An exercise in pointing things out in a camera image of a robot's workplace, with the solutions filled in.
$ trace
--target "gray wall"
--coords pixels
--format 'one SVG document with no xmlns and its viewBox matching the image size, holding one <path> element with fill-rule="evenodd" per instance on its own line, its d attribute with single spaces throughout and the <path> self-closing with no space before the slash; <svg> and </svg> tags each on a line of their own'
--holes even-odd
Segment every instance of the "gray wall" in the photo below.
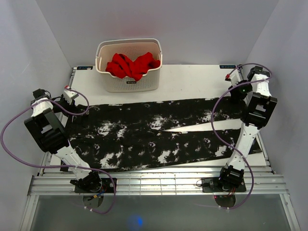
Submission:
<svg viewBox="0 0 308 231">
<path fill-rule="evenodd" d="M 100 42 L 157 38 L 166 64 L 240 63 L 278 0 L 37 0 L 69 64 Z"/>
<path fill-rule="evenodd" d="M 274 72 L 278 104 L 262 136 L 269 160 L 283 173 L 302 230 L 308 230 L 308 2 L 280 0 L 247 61 Z"/>
<path fill-rule="evenodd" d="M 60 94 L 68 83 L 70 66 L 35 0 L 0 1 L 0 129 L 29 106 L 32 91 L 49 89 Z M 43 153 L 26 130 L 23 120 L 5 133 L 7 146 L 20 158 L 40 164 Z M 16 231 L 26 204 L 32 174 L 0 148 L 0 230 Z"/>
</svg>

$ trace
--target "laundry basket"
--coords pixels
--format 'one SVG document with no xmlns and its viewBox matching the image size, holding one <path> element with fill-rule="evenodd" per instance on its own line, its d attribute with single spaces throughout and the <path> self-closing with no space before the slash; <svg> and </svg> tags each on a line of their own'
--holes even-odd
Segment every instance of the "laundry basket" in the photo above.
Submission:
<svg viewBox="0 0 308 231">
<path fill-rule="evenodd" d="M 139 56 L 152 53 L 153 58 L 160 60 L 160 66 L 150 69 L 139 81 L 130 77 L 118 78 L 106 72 L 107 63 L 112 61 L 114 54 L 124 54 L 132 61 Z M 154 90 L 159 85 L 159 73 L 163 63 L 160 43 L 154 38 L 122 39 L 102 42 L 96 51 L 96 70 L 102 74 L 104 87 L 109 92 L 137 92 Z"/>
</svg>

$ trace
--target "label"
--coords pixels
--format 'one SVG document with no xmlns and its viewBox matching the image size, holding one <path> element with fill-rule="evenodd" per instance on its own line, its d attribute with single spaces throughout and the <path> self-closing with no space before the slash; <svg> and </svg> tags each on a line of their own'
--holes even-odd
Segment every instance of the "label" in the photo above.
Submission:
<svg viewBox="0 0 308 231">
<path fill-rule="evenodd" d="M 235 69 L 236 65 L 219 65 L 221 69 Z"/>
<path fill-rule="evenodd" d="M 93 66 L 78 66 L 77 70 L 92 70 Z"/>
</svg>

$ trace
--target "table surface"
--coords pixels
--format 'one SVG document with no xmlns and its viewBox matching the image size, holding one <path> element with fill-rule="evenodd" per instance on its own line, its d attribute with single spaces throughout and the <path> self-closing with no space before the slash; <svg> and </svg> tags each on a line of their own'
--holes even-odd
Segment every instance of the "table surface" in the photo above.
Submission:
<svg viewBox="0 0 308 231">
<path fill-rule="evenodd" d="M 110 93 L 103 88 L 102 75 L 95 70 L 76 70 L 71 87 L 83 93 L 90 105 L 140 103 L 153 101 L 215 98 L 221 96 L 230 86 L 225 76 L 230 69 L 220 69 L 219 65 L 163 65 L 160 71 L 159 88 L 152 91 L 132 93 Z M 76 105 L 86 105 L 79 96 Z M 214 122 L 216 130 L 240 128 L 239 119 Z M 212 130 L 210 123 L 172 129 L 174 131 Z M 266 166 L 263 153 L 251 154 L 247 158 L 251 166 Z M 179 166 L 224 166 L 227 159 L 181 164 Z M 52 156 L 51 165 L 58 165 L 60 159 Z"/>
</svg>

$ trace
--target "red cloth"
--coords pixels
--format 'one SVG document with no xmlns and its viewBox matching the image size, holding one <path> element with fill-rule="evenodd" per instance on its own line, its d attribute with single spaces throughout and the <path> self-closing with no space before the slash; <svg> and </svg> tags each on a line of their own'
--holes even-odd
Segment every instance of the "red cloth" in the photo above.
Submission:
<svg viewBox="0 0 308 231">
<path fill-rule="evenodd" d="M 149 69 L 159 66 L 160 61 L 155 60 L 149 52 L 139 56 L 134 62 L 124 54 L 114 54 L 112 61 L 107 64 L 106 71 L 119 78 L 128 76 L 139 81 L 143 74 L 148 73 Z"/>
</svg>

